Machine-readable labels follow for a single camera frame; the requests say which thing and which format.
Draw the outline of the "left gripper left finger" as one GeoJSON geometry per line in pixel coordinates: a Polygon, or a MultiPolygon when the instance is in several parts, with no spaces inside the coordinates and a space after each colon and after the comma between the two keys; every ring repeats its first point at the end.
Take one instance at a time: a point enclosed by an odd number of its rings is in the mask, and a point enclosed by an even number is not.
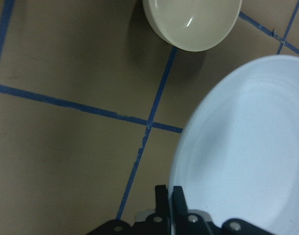
{"type": "Polygon", "coordinates": [[[161,234],[171,234],[171,210],[166,185],[155,186],[155,223],[163,227],[161,234]]]}

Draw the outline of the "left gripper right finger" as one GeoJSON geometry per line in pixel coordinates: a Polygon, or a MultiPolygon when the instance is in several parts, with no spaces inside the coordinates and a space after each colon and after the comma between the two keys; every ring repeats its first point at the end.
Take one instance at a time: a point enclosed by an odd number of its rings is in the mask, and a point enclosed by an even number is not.
{"type": "Polygon", "coordinates": [[[200,210],[187,207],[181,186],[173,188],[173,227],[175,235],[212,235],[211,216],[200,210]]]}

